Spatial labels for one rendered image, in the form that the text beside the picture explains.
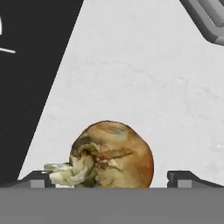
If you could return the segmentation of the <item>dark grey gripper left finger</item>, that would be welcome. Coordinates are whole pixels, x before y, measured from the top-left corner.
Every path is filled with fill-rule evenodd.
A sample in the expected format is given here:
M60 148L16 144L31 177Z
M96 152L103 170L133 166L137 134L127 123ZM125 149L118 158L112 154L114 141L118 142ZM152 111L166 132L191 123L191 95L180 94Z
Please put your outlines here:
M54 188L50 171L32 171L22 179L2 185L2 188Z

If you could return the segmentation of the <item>black hob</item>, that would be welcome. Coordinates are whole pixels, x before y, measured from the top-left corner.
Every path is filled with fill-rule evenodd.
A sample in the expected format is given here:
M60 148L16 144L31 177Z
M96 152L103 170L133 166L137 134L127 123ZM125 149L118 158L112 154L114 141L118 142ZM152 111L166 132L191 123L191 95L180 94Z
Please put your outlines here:
M0 0L0 186L18 179L84 0Z

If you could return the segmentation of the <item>grey sink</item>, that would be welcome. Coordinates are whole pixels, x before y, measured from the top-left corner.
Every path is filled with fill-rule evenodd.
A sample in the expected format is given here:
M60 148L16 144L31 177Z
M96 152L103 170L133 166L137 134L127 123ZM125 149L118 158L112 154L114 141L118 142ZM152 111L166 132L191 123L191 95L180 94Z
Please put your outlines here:
M224 46L224 0L179 0L203 38Z

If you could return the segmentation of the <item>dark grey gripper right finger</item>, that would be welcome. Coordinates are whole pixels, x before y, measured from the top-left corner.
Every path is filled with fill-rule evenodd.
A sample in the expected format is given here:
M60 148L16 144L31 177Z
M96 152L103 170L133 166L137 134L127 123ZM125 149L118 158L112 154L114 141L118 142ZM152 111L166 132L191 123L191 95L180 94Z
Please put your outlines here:
M201 179L191 171L168 171L167 179L168 188L224 188L224 185Z

